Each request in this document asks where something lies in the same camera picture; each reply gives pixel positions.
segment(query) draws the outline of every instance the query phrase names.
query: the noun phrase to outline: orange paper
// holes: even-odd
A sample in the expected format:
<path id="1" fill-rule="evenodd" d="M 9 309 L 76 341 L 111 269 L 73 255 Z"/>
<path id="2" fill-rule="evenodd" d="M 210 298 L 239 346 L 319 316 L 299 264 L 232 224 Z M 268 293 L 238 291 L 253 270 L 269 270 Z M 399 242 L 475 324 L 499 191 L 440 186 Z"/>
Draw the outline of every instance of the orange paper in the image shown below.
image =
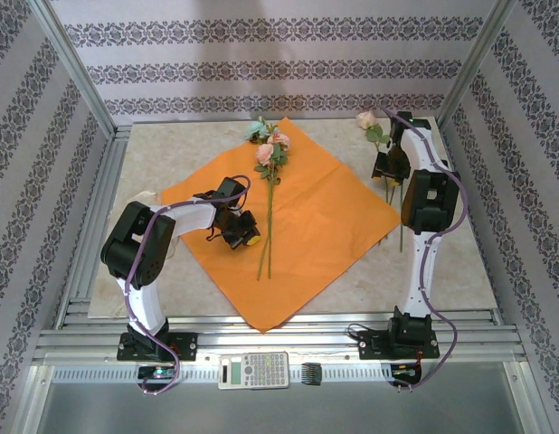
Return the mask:
<path id="1" fill-rule="evenodd" d="M 267 256 L 256 279 L 269 188 L 253 170 L 257 145 L 246 142 L 224 152 L 163 192 L 163 203 L 175 203 L 217 188 L 225 176 L 250 177 L 244 209 L 255 216 L 260 242 L 231 250 L 222 239 L 206 241 L 207 231 L 183 240 L 245 321 L 262 332 L 292 316 L 400 222 L 391 206 L 289 119 L 280 121 L 279 130 L 290 138 L 291 150 L 273 195 L 271 279 Z"/>

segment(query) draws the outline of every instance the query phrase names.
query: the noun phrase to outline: mounting plate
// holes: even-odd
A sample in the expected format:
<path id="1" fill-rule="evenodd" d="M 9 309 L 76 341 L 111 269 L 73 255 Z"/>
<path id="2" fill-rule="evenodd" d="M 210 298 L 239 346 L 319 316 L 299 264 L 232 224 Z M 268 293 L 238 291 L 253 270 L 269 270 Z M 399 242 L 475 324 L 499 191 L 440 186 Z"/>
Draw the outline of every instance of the mounting plate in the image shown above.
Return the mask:
<path id="1" fill-rule="evenodd" d="M 197 333 L 169 332 L 167 344 L 175 350 L 179 360 L 194 362 L 197 356 Z M 167 355 L 162 360 L 145 345 L 135 341 L 129 333 L 123 333 L 118 341 L 117 360 L 121 362 L 173 362 Z"/>
<path id="2" fill-rule="evenodd" d="M 360 360 L 399 360 L 418 358 L 418 349 L 422 349 L 423 359 L 438 359 L 441 356 L 436 334 L 431 331 L 430 339 L 422 346 L 390 345 L 388 330 L 362 330 L 356 332 Z"/>

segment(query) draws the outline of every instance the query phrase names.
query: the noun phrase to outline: calculator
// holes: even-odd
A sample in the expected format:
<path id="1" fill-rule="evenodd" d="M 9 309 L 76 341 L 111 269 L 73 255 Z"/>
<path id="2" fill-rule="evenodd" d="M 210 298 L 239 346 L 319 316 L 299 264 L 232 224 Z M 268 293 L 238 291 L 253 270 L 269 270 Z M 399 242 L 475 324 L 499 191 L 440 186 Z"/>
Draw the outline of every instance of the calculator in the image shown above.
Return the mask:
<path id="1" fill-rule="evenodd" d="M 283 389 L 289 387 L 288 353 L 222 355 L 219 388 Z"/>

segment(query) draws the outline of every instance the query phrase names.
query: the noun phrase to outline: patterned wallpaper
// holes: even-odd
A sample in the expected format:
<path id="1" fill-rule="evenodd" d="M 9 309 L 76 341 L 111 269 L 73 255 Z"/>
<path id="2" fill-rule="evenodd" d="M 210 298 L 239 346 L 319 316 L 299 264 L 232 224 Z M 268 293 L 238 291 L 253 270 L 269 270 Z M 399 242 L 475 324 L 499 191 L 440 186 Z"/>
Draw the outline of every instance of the patterned wallpaper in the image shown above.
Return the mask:
<path id="1" fill-rule="evenodd" d="M 518 3 L 446 133 L 497 301 L 559 432 L 559 1 Z"/>
<path id="2" fill-rule="evenodd" d="M 52 320 L 107 140 L 24 0 L 0 1 L 0 432 Z"/>
<path id="3" fill-rule="evenodd" d="M 53 0 L 117 125 L 435 112 L 493 4 Z"/>

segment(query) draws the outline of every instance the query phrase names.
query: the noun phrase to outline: beige tile floor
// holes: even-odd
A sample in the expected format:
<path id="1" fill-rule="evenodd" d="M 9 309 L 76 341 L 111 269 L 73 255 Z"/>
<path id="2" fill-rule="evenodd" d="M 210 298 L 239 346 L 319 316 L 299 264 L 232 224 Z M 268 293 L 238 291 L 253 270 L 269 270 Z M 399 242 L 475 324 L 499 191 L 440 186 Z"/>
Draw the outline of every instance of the beige tile floor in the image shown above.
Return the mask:
<path id="1" fill-rule="evenodd" d="M 373 144 L 354 119 L 298 120 L 295 123 L 318 144 L 348 165 L 373 191 L 385 197 L 384 181 L 370 178 L 376 156 Z M 382 119 L 384 130 L 389 127 Z M 128 142 L 109 230 L 124 205 L 142 191 L 161 192 L 183 181 L 221 152 L 243 141 L 247 122 L 135 125 Z M 433 125 L 437 151 L 446 152 Z M 400 191 L 393 206 L 400 210 Z M 462 209 L 461 203 L 457 214 Z M 392 311 L 407 292 L 409 249 L 399 251 L 400 228 L 374 246 L 348 271 L 300 309 L 300 313 Z M 237 315 L 183 242 L 158 278 L 161 305 L 168 316 Z M 442 240 L 434 270 L 432 302 L 438 309 L 494 308 L 496 302 L 468 221 Z M 126 311 L 117 282 L 99 267 L 89 317 L 123 317 Z"/>

